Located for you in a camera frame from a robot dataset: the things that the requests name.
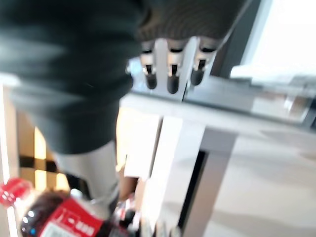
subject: soda bottle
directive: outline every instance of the soda bottle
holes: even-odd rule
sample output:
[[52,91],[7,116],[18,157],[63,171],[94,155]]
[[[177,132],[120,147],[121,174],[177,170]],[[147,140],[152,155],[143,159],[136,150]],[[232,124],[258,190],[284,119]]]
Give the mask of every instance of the soda bottle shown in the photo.
[[131,237],[124,228],[89,213],[82,200],[65,191],[33,189],[21,178],[12,178],[0,186],[0,203],[13,206],[20,220],[23,237]]

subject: red bottle label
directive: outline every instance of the red bottle label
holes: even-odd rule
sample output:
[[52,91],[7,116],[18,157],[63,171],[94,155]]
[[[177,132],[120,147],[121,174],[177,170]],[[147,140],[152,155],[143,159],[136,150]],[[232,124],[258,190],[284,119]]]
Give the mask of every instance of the red bottle label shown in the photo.
[[64,201],[49,217],[40,237],[93,237],[102,221],[91,216],[74,199]]

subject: bright light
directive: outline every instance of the bright light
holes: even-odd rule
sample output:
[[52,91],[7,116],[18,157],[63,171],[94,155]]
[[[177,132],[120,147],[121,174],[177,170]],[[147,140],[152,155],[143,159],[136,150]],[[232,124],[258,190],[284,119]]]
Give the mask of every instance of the bright light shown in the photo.
[[33,212],[33,211],[29,211],[28,215],[29,215],[30,217],[34,217],[34,212]]
[[22,218],[22,221],[23,221],[25,224],[27,224],[27,223],[29,222],[29,220],[28,220],[26,217],[23,217],[23,218]]

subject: dark liquid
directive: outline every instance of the dark liquid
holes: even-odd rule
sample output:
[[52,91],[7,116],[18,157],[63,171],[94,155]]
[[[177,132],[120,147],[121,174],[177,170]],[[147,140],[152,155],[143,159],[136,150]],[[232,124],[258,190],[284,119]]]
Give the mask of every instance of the dark liquid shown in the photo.
[[[40,195],[22,220],[22,236],[38,237],[50,215],[69,197],[69,194],[64,191],[48,191]],[[111,222],[104,221],[95,237],[107,237],[110,234],[113,237],[134,236]]]
[[50,215],[68,198],[69,194],[64,191],[47,191],[40,195],[22,220],[22,236],[38,236]]

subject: bottle cap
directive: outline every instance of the bottle cap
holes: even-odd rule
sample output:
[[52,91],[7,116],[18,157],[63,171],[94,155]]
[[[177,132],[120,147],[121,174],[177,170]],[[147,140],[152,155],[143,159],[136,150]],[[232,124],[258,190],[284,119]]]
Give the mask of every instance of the bottle cap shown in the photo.
[[32,183],[21,179],[11,178],[0,186],[0,204],[5,207],[14,205],[18,198],[22,199],[32,189]]

